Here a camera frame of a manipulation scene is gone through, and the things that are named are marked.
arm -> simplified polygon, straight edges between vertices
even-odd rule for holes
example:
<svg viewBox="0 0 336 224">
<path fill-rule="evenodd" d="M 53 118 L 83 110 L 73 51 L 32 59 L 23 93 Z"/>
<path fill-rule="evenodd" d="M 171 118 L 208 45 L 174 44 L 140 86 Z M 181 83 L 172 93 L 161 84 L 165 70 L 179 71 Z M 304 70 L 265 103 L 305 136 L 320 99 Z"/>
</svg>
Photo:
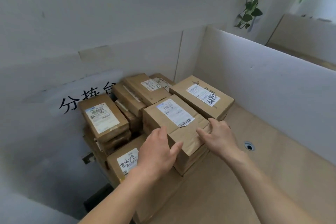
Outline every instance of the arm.
<svg viewBox="0 0 336 224">
<path fill-rule="evenodd" d="M 182 145 L 169 149 L 166 127 L 153 130 L 139 150 L 137 166 L 79 223 L 128 224 L 145 194 L 172 168 Z"/>
<path fill-rule="evenodd" d="M 212 118 L 209 121 L 212 133 L 208 134 L 200 128 L 197 133 L 208 148 L 232 169 L 262 224 L 318 223 L 277 188 L 245 152 L 239 150 L 225 121 Z"/>
</svg>

wooden desk surface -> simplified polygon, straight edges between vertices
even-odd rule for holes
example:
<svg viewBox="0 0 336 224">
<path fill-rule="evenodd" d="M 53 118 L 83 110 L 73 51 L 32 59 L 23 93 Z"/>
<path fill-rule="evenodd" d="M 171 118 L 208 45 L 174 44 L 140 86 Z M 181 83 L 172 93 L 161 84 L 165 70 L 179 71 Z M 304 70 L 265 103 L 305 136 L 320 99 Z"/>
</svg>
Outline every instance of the wooden desk surface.
<svg viewBox="0 0 336 224">
<path fill-rule="evenodd" d="M 336 223 L 336 167 L 234 105 L 227 123 L 239 147 L 293 200 L 324 223 Z M 256 147 L 248 151 L 244 142 Z M 199 164 L 150 224 L 259 223 L 229 167 L 213 154 Z"/>
</svg>

person's right hand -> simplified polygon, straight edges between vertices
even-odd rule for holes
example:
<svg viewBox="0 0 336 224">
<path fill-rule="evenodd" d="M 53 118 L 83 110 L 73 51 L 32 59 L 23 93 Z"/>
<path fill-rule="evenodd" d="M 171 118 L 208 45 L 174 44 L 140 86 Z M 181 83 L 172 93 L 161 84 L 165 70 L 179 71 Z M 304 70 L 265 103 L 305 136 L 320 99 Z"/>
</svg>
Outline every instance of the person's right hand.
<svg viewBox="0 0 336 224">
<path fill-rule="evenodd" d="M 213 118 L 208 120 L 212 126 L 212 133 L 209 134 L 201 128 L 197 128 L 196 132 L 210 151 L 223 159 L 241 153 L 228 124 L 225 121 L 217 121 Z"/>
</svg>

forearm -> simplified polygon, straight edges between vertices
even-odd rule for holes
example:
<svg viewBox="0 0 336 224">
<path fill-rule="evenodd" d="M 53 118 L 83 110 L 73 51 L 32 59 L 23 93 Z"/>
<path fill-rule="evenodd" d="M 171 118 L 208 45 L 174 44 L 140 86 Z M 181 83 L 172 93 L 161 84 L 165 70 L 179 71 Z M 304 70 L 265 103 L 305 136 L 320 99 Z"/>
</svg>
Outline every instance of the forearm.
<svg viewBox="0 0 336 224">
<path fill-rule="evenodd" d="M 244 152 L 226 157 L 262 224 L 317 223 L 277 188 Z"/>
<path fill-rule="evenodd" d="M 154 183 L 155 178 L 135 167 L 110 195 L 81 220 L 80 224 L 128 224 L 137 205 Z"/>
</svg>

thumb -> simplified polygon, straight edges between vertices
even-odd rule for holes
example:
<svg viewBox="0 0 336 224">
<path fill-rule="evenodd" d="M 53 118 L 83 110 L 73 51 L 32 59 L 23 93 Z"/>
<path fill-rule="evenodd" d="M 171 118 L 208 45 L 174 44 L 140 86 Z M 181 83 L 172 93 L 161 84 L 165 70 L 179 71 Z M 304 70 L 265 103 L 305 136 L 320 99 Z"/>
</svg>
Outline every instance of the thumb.
<svg viewBox="0 0 336 224">
<path fill-rule="evenodd" d="M 210 134 L 208 134 L 207 132 L 205 132 L 201 128 L 196 128 L 196 132 L 200 136 L 200 138 L 202 139 L 202 141 L 204 141 L 204 142 L 206 142 L 208 140 L 208 138 L 210 137 Z"/>
<path fill-rule="evenodd" d="M 183 142 L 175 143 L 170 149 L 170 154 L 176 158 L 176 156 L 179 154 L 180 150 L 182 149 L 182 146 L 183 146 Z"/>
</svg>

